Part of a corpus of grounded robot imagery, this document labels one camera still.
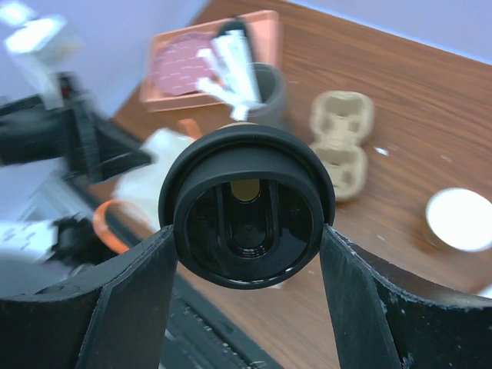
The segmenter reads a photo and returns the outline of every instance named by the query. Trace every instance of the white wall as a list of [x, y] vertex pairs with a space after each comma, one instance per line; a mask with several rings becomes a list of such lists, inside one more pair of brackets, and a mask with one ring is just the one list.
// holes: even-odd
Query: white wall
[[491, 0], [291, 2], [492, 64]]
[[[144, 75], [150, 38], [182, 28], [208, 0], [24, 0], [42, 15], [64, 15], [77, 28], [85, 46], [60, 70], [75, 71], [95, 96], [98, 109], [113, 115]], [[13, 30], [0, 24], [0, 39]], [[0, 96], [9, 100], [32, 95], [34, 89], [0, 50]]]

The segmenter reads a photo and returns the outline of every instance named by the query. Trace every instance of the black round object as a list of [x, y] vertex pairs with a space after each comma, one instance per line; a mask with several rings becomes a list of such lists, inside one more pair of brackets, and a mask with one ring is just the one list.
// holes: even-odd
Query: black round object
[[216, 284], [278, 284], [318, 252], [333, 224], [334, 189], [316, 154], [262, 125], [205, 135], [176, 159], [162, 185], [159, 222], [174, 225], [181, 263]]

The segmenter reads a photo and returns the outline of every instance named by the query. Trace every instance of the brown wooden surface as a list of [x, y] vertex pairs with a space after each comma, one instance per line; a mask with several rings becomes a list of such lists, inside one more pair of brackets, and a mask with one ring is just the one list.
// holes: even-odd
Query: brown wooden surface
[[[367, 185], [339, 207], [335, 227], [437, 283], [462, 291], [491, 283], [492, 251], [436, 251], [421, 225], [427, 200], [440, 189], [465, 187], [492, 198], [492, 67], [287, 2], [214, 0], [197, 22], [261, 9], [277, 10], [284, 25], [282, 69], [298, 137], [311, 141], [311, 103], [324, 91], [359, 91], [374, 100], [374, 133], [364, 145]], [[180, 131], [183, 118], [206, 133], [230, 122], [228, 112], [211, 106], [149, 114], [134, 93], [116, 121], [144, 140], [157, 128]], [[94, 191], [107, 198], [112, 186]], [[280, 290], [232, 291], [180, 272], [284, 367], [338, 367], [318, 259]]]

